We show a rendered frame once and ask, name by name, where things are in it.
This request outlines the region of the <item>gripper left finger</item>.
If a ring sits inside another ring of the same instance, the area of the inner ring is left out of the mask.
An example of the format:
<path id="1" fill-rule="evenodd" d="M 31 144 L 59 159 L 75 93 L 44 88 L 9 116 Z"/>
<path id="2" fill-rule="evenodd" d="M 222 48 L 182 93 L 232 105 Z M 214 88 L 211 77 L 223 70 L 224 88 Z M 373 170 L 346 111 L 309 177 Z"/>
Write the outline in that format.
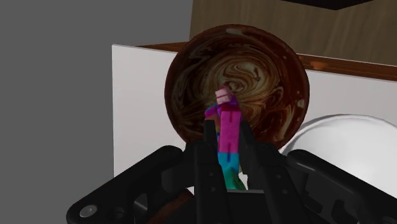
<path id="1" fill-rule="evenodd" d="M 66 213 L 67 224 L 231 224 L 231 210 L 216 153 L 214 122 L 185 150 L 163 146 Z"/>

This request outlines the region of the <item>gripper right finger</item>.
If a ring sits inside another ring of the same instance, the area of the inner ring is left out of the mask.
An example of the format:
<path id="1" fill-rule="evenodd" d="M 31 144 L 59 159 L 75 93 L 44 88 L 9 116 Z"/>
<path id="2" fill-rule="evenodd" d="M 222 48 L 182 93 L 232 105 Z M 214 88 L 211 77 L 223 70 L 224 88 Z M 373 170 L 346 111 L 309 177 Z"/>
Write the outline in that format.
<path id="1" fill-rule="evenodd" d="M 240 124 L 248 187 L 262 190 L 271 224 L 397 224 L 397 199 L 305 151 L 281 155 Z"/>

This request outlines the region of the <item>multicoloured block toy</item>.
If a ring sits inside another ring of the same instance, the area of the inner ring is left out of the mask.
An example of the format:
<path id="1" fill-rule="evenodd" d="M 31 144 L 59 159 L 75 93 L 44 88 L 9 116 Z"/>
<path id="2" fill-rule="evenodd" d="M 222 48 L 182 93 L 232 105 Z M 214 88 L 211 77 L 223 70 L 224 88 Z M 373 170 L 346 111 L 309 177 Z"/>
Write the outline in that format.
<path id="1" fill-rule="evenodd" d="M 239 133 L 242 112 L 236 95 L 226 86 L 215 91 L 216 103 L 205 111 L 205 119 L 215 123 L 218 162 L 227 189 L 245 190 L 239 177 Z"/>

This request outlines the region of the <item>white bowl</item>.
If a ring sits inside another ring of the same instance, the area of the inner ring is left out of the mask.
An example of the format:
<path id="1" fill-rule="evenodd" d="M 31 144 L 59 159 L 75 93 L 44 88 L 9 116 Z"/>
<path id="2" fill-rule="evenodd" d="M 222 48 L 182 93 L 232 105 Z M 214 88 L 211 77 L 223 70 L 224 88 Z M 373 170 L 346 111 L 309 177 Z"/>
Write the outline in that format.
<path id="1" fill-rule="evenodd" d="M 368 115 L 305 122 L 280 153 L 302 149 L 397 198 L 397 125 Z"/>

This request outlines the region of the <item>white table with brown edge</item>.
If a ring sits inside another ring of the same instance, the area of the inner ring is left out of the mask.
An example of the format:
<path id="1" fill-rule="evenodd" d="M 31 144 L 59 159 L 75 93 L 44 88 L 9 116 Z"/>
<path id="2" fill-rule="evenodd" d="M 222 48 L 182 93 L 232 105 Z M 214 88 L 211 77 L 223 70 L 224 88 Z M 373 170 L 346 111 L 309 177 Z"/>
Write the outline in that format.
<path id="1" fill-rule="evenodd" d="M 113 45 L 114 172 L 119 174 L 161 146 L 180 148 L 164 103 L 172 52 Z M 310 104 L 305 119 L 368 115 L 397 125 L 397 82 L 308 71 Z"/>

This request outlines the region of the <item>brown swirl-patterned bowl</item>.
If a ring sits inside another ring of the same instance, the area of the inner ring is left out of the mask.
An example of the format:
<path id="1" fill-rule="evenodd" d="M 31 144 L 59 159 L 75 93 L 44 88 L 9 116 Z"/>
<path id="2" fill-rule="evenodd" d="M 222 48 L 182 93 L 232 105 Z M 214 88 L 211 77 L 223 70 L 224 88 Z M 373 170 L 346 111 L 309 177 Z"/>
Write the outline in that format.
<path id="1" fill-rule="evenodd" d="M 255 138 L 282 148 L 301 126 L 309 79 L 298 55 L 281 39 L 240 24 L 210 28 L 176 54 L 165 81 L 169 120 L 182 140 L 200 139 L 204 111 L 228 87 Z"/>

